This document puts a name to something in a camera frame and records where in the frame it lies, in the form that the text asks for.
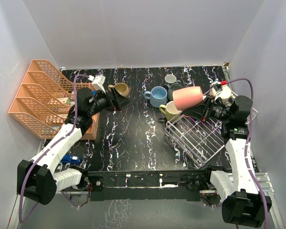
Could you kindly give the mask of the brown ceramic mug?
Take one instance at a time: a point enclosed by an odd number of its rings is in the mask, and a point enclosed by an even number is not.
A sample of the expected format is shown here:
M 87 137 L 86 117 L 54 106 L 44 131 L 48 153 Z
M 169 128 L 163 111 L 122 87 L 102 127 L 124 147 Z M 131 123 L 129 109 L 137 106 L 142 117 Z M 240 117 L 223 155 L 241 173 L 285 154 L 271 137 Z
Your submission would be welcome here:
M 122 95 L 123 97 L 128 98 L 130 94 L 130 89 L 125 83 L 117 83 L 115 85 L 109 85 L 108 90 L 110 91 L 112 88 L 116 89 L 116 91 Z

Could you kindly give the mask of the pink mug cream inside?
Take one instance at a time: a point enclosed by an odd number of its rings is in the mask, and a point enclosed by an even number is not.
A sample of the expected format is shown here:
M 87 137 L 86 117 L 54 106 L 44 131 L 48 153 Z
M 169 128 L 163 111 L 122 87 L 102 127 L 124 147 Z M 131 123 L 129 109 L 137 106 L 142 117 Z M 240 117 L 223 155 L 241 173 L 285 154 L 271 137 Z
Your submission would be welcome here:
M 173 91 L 173 101 L 177 110 L 186 110 L 203 101 L 200 86 L 191 86 Z

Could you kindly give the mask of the yellow green mug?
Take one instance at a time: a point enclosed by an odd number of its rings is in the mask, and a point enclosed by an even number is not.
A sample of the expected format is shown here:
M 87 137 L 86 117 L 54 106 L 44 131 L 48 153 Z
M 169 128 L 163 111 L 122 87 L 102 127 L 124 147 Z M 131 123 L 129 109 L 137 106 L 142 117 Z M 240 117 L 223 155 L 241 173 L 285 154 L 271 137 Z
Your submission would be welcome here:
M 166 105 L 160 105 L 159 110 L 165 115 L 166 120 L 171 122 L 178 119 L 182 112 L 176 108 L 174 101 L 170 101 Z

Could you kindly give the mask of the cream floral mug green inside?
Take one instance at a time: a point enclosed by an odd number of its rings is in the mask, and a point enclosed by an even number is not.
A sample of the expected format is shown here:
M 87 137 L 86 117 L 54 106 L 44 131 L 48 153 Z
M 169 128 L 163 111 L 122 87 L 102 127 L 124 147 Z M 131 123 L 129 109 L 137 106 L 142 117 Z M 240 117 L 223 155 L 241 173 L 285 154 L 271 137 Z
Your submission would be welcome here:
M 231 89 L 227 85 L 222 86 L 221 89 L 222 89 L 221 91 L 216 92 L 216 90 L 214 88 L 212 88 L 209 95 L 212 97 L 216 97 L 216 98 L 220 97 L 222 99 L 223 103 L 225 104 L 228 102 L 228 100 L 231 98 L 231 96 L 233 94 L 232 94 Z

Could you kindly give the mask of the grey green mug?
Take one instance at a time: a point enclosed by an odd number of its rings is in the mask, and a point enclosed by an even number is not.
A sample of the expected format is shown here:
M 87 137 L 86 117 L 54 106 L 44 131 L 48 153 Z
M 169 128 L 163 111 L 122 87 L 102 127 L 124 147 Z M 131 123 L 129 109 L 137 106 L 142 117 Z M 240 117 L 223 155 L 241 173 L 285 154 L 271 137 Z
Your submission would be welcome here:
M 169 101 L 173 100 L 173 91 L 176 91 L 176 90 L 183 88 L 183 86 L 180 85 L 179 83 L 166 84 L 164 87 L 167 90 L 167 98 Z

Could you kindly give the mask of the light blue mug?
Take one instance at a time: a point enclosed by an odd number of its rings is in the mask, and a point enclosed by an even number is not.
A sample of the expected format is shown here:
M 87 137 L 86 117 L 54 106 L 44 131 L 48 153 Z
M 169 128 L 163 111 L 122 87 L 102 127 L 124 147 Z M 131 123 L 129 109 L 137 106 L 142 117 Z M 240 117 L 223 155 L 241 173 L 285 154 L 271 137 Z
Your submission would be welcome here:
M 143 96 L 155 108 L 159 108 L 160 105 L 165 105 L 167 102 L 167 90 L 161 86 L 156 86 L 151 91 L 145 91 Z

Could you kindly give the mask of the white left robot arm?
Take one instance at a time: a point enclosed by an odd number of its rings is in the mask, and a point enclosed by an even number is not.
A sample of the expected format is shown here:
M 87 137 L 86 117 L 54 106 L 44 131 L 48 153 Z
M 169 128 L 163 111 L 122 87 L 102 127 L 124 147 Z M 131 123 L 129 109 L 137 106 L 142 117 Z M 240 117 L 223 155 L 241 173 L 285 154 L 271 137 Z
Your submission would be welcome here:
M 88 187 L 89 179 L 80 169 L 56 172 L 56 167 L 92 125 L 92 117 L 102 110 L 121 111 L 129 103 L 126 95 L 115 88 L 93 92 L 82 88 L 74 95 L 75 104 L 56 136 L 31 160 L 22 160 L 17 167 L 17 193 L 47 205 L 55 194 L 71 186 L 78 190 Z

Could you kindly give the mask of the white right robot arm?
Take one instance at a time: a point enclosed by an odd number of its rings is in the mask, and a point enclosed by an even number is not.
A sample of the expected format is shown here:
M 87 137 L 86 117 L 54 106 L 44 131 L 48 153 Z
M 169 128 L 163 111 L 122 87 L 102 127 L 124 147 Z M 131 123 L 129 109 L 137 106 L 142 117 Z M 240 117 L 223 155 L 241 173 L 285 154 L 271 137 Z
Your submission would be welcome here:
M 201 122 L 208 118 L 222 122 L 221 136 L 231 160 L 233 179 L 224 168 L 209 166 L 203 184 L 208 189 L 216 188 L 224 222 L 259 228 L 267 226 L 272 201 L 257 181 L 249 152 L 251 131 L 246 122 L 251 118 L 252 105 L 253 101 L 243 95 L 237 96 L 229 107 L 207 96 L 183 114 Z

